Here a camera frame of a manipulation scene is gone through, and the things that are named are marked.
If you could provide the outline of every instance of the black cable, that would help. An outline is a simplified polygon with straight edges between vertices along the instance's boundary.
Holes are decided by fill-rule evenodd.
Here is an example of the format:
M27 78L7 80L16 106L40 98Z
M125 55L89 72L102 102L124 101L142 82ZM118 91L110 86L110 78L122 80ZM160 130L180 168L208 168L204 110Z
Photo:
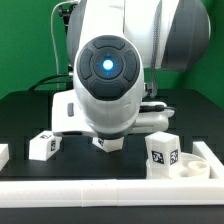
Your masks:
M52 79L56 79L56 78L61 78L61 77L69 77L68 74L61 74L61 75L52 75L49 76L47 78L41 79L39 82L37 82L36 84L34 84L33 86L31 86L28 91L33 91L36 89L37 86L42 85L44 82L48 81L48 80L52 80ZM62 82L52 82L52 83L46 83L46 84L55 84L55 83L62 83Z
M162 112L164 110L176 111L176 108L175 107L166 107L162 104L158 104L155 106L142 105L142 106L140 106L139 113Z
M38 87L38 86L49 85L49 84L58 84L58 83L64 83L64 84L66 84L67 82L65 82L65 81L57 81L57 82L37 83L37 84L35 85L35 88Z

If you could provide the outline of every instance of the white tray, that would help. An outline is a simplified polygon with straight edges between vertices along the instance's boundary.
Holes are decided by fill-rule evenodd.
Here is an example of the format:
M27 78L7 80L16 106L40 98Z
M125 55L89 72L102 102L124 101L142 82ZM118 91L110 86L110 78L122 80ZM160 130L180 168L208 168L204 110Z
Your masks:
M224 204L223 165L204 142L193 154L210 164L209 179L1 182L0 207Z

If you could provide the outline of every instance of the black symbol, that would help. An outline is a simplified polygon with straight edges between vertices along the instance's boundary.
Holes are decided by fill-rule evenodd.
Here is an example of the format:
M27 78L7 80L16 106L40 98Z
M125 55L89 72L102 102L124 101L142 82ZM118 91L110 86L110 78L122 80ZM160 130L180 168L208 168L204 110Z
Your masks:
M101 138L98 138L98 142L99 142L99 144L103 147L104 140L101 139Z
M164 164L163 154L160 152L152 151L153 161L156 163Z
M49 139L51 137L51 135L41 135L40 138L43 138L43 139Z
M178 149L170 153L170 165L178 162Z
M51 151L54 151L56 149L56 141L51 141Z

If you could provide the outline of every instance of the white base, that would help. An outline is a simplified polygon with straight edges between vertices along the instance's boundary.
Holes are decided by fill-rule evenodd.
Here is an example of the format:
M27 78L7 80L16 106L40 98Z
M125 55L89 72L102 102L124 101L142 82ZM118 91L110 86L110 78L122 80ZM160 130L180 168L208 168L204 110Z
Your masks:
M209 162L210 179L1 182L0 207L224 205L223 165L203 142L193 152Z
M68 116L68 104L73 103L73 116ZM164 105L163 102L142 102L141 105L155 106ZM153 133L157 131L166 131L169 126L168 118L173 116L174 111L165 110L163 112L148 112L138 115L131 134L135 133ZM52 107L52 131L55 136L66 136L81 134L89 137L98 137L81 111L77 96L74 90L56 93L53 99Z

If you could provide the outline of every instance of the white block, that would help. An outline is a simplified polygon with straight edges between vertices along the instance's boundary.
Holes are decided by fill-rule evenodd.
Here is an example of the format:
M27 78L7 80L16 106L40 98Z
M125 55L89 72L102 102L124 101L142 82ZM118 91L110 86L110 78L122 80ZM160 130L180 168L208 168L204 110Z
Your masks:
M93 138L92 143L98 148L103 149L105 152L113 152L122 149L123 141L123 137L115 140L103 140L100 138Z
M8 144L0 144L0 171L9 160Z
M30 140L29 159L48 160L60 148L61 137L55 137L51 131L43 131Z
M145 140L152 175L158 178L175 176L182 164L179 136L156 132Z

